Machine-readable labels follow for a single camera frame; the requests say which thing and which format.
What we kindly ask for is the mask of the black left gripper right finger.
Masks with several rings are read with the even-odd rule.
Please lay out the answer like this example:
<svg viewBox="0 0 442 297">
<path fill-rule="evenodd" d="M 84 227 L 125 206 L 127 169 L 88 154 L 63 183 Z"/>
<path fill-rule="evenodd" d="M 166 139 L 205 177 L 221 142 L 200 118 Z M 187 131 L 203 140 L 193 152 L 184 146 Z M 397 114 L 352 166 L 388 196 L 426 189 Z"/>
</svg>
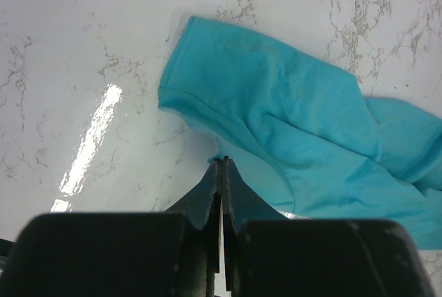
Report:
<svg viewBox="0 0 442 297">
<path fill-rule="evenodd" d="M 222 160 L 221 183 L 226 288 L 232 296 L 248 296 L 254 290 L 252 258 L 258 254 L 249 229 L 286 217 L 243 180 L 230 157 Z"/>
</svg>

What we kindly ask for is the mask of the turquoise t shirt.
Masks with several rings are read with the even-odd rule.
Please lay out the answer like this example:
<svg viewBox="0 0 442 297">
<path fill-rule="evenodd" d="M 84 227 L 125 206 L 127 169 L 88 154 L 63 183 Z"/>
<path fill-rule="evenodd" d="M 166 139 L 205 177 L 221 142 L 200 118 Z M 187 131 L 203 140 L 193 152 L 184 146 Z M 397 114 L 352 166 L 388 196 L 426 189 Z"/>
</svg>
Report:
<svg viewBox="0 0 442 297">
<path fill-rule="evenodd" d="M 158 106 L 215 139 L 245 182 L 299 218 L 399 222 L 441 248 L 441 118 L 366 97 L 355 77 L 268 37 L 191 17 Z"/>
</svg>

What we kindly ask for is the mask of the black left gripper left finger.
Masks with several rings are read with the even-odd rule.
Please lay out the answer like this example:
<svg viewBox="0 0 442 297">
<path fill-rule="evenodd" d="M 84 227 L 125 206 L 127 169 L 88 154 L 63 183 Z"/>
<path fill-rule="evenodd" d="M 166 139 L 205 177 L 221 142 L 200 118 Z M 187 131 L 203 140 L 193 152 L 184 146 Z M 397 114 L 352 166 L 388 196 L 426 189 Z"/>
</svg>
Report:
<svg viewBox="0 0 442 297">
<path fill-rule="evenodd" d="M 164 212 L 162 242 L 165 296 L 214 296 L 220 272 L 222 163 L 210 163 L 202 179 Z"/>
</svg>

